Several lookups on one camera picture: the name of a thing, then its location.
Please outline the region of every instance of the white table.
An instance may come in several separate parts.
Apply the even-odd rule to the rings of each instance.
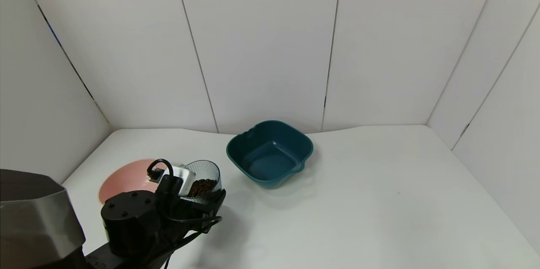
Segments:
[[[281,188],[259,188],[225,152],[233,137],[186,129],[113,133],[64,183],[86,234],[106,242],[98,190],[137,159],[212,160],[224,220],[170,269],[539,269],[540,257],[490,195],[424,126],[308,135],[315,151]]]

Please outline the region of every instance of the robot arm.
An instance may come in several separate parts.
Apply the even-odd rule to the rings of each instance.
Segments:
[[[165,163],[168,173],[153,169]],[[49,177],[1,170],[1,267],[3,269],[159,269],[178,248],[221,221],[225,190],[203,203],[181,198],[192,177],[156,160],[148,176],[156,192],[124,192],[108,199],[101,216],[108,242],[86,257],[85,242],[68,194]]]

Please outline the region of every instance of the black cable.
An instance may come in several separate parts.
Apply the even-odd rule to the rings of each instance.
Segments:
[[[172,169],[172,165],[168,162],[168,160],[165,160],[165,159],[156,159],[154,160],[150,166],[148,166],[148,168],[146,169],[146,174],[150,177],[152,176],[155,176],[157,171],[156,170],[153,170],[154,166],[157,165],[158,163],[164,163],[166,166],[167,166],[167,169],[169,171],[169,174],[170,174],[170,177],[173,177],[174,176],[174,170]]]
[[[176,223],[208,223],[210,221],[219,223],[223,217],[220,216],[214,216],[214,217],[203,217],[203,218],[191,218],[191,219],[176,219],[169,217],[166,215],[166,218],[170,221],[174,221]]]
[[[156,255],[155,257],[153,257],[152,259],[150,259],[150,261],[147,262],[147,264],[151,264],[153,263],[154,261],[156,261],[157,259],[169,254],[169,253],[174,253],[174,251],[178,250],[179,248],[182,248],[183,246],[189,244],[190,242],[192,242],[193,240],[195,240],[197,237],[199,237],[201,234],[203,234],[205,231],[207,231],[208,229],[210,229],[211,227],[213,227],[214,225],[216,225],[216,223],[218,223],[218,221],[214,221],[212,223],[210,223],[208,226],[206,226],[204,229],[202,229],[202,231],[200,232],[197,232],[197,233],[193,233],[191,234],[190,236],[188,237],[185,237],[183,238],[181,241],[177,242],[174,246],[172,246],[169,250],[166,250],[158,255]]]
[[[167,262],[165,262],[165,267],[163,267],[163,269],[167,269],[168,268],[168,261],[170,260],[170,257],[168,257],[167,259]]]

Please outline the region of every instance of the bowl handle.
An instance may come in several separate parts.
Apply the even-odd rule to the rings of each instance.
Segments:
[[[299,165],[297,165],[297,167],[295,167],[294,169],[291,170],[291,173],[299,173],[300,171],[302,171],[305,167],[305,163],[302,162],[300,163]]]

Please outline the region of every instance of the square bowl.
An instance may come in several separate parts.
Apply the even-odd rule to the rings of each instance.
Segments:
[[[227,145],[227,155],[238,169],[268,189],[302,171],[312,153],[312,141],[282,121],[258,123]]]

